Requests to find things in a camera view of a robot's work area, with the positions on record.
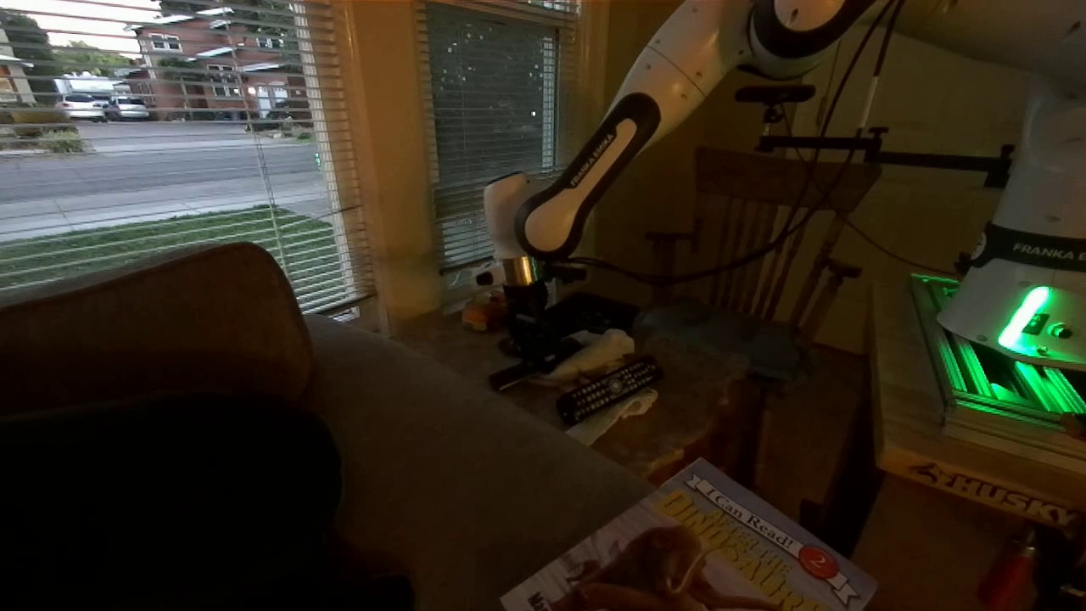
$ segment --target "chair back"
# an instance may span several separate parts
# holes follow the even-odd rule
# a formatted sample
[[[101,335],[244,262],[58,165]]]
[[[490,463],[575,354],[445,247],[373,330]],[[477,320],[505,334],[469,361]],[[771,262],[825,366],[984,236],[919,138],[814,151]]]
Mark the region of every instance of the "chair back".
[[[755,321],[788,320],[809,326],[844,217],[877,180],[877,163],[809,163],[766,151],[696,149],[701,199],[693,247],[712,266],[755,259],[712,275],[710,305]]]

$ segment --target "window blinds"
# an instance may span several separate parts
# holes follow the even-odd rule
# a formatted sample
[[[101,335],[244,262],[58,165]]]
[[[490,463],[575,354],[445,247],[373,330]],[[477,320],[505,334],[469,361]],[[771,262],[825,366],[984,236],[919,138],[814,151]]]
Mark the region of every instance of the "window blinds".
[[[0,292],[255,240],[372,292],[333,0],[0,0]]]
[[[424,2],[445,273],[493,254],[484,221],[490,180],[516,170],[553,174],[575,16],[575,0]]]

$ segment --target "magazine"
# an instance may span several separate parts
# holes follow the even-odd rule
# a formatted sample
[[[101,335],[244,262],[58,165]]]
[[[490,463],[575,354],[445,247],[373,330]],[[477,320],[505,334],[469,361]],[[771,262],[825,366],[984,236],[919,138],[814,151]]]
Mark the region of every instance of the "magazine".
[[[505,611],[867,609],[877,579],[693,463],[503,597]]]

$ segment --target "wooden chair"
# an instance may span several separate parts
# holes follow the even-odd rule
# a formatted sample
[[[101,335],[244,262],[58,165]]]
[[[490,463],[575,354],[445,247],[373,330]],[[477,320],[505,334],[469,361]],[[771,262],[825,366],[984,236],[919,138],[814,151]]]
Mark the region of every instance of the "wooden chair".
[[[881,165],[696,149],[693,178],[696,227],[650,235],[661,262],[675,266],[680,244],[685,244],[685,273],[751,262],[696,284],[696,305],[642,317],[642,334],[673,334],[701,351],[746,361],[756,391],[746,382],[740,392],[751,412],[721,424],[712,446],[730,456],[727,467],[755,484],[766,392],[805,376],[818,321],[842,282],[859,275],[833,252],[844,217],[877,188]]]

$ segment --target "couch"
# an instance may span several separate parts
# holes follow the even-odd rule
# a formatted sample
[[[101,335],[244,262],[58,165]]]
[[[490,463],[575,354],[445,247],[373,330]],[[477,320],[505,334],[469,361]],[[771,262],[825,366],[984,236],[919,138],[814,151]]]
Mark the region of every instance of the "couch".
[[[255,244],[172,252],[0,300],[0,432],[115,404],[275,404],[337,450],[333,538],[420,611],[487,611],[644,482],[439,364],[301,317]]]

